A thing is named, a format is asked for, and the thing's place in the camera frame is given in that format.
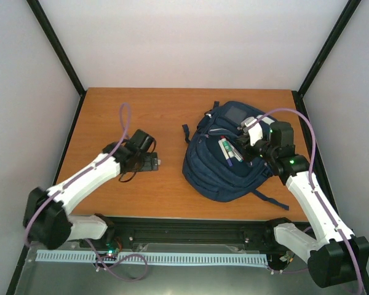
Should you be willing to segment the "teal cap white marker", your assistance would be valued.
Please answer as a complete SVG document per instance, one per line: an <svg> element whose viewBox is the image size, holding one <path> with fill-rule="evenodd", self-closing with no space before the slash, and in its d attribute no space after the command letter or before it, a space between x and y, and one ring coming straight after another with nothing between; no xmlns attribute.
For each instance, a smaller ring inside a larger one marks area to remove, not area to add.
<svg viewBox="0 0 369 295"><path fill-rule="evenodd" d="M239 161L239 162L242 162L243 161L243 157L242 155L234 148L232 147L231 148L233 154L234 154L234 157Z"/></svg>

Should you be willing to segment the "green cap white marker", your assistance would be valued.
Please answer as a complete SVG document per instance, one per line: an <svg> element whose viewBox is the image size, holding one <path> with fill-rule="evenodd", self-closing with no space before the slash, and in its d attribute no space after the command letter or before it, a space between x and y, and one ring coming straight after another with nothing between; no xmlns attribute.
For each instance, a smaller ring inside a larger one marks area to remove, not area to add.
<svg viewBox="0 0 369 295"><path fill-rule="evenodd" d="M233 158L234 154L233 154L233 151L232 151L231 147L229 146L228 142L225 139L222 138L222 139L220 139L220 143L223 145L224 150L226 151L229 158Z"/></svg>

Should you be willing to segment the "navy blue backpack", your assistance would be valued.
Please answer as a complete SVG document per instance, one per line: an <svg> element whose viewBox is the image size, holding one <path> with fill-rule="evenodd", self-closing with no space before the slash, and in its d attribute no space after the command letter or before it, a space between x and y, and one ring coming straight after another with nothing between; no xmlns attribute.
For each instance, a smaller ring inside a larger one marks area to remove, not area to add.
<svg viewBox="0 0 369 295"><path fill-rule="evenodd" d="M233 157L230 167L223 154L220 136L225 136L239 152L236 139L243 134L240 123L263 114L262 110L239 101L225 104L216 101L213 108L205 112L193 135L187 125L182 126L188 145L182 174L198 193L216 202L230 202L252 193L263 201L289 209L288 205L258 191L273 176L271 167L263 159L239 162Z"/></svg>

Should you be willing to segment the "purple cap white marker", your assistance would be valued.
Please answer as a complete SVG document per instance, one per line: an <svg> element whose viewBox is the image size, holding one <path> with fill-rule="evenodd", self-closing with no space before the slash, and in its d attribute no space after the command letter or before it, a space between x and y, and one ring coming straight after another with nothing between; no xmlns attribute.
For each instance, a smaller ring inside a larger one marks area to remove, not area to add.
<svg viewBox="0 0 369 295"><path fill-rule="evenodd" d="M227 153L226 150L223 151L223 154L224 154L224 157L225 157L228 165L231 167L232 166L232 162L231 162L231 158L230 158L229 154Z"/></svg>

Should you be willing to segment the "red cap white marker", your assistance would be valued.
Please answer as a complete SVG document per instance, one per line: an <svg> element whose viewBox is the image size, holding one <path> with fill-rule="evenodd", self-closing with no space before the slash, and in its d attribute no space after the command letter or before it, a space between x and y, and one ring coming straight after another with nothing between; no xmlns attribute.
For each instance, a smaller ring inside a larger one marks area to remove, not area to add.
<svg viewBox="0 0 369 295"><path fill-rule="evenodd" d="M225 140L225 142L227 142L229 144L231 149L234 149L234 146L232 145L232 143L225 136L220 136L220 137L221 137L222 140Z"/></svg>

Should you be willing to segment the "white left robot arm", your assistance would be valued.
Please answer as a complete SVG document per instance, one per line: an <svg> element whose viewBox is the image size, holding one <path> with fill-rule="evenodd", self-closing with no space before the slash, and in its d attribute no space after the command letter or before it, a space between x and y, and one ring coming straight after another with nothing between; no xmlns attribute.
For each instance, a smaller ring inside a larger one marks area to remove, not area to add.
<svg viewBox="0 0 369 295"><path fill-rule="evenodd" d="M99 213L75 216L73 210L107 181L124 176L134 177L141 171L156 171L160 164L156 140L138 129L131 138L108 144L102 152L75 175L46 190L33 189L26 204L23 226L25 245L43 244L56 250L64 242L95 240L102 247L116 239L113 222Z"/></svg>

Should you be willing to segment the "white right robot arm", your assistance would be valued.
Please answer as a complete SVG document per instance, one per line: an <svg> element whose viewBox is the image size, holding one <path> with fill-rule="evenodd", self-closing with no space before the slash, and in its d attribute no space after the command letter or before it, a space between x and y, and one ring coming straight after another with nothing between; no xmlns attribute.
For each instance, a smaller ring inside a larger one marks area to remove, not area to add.
<svg viewBox="0 0 369 295"><path fill-rule="evenodd" d="M290 222L273 226L276 243L285 246L306 264L317 286L326 288L356 280L363 291L361 271L369 257L369 243L357 237L341 220L322 192L310 163L295 151L294 131L288 122L273 122L263 134L254 117L240 124L237 139L246 161L263 159L273 175L294 195L309 221L310 236Z"/></svg>

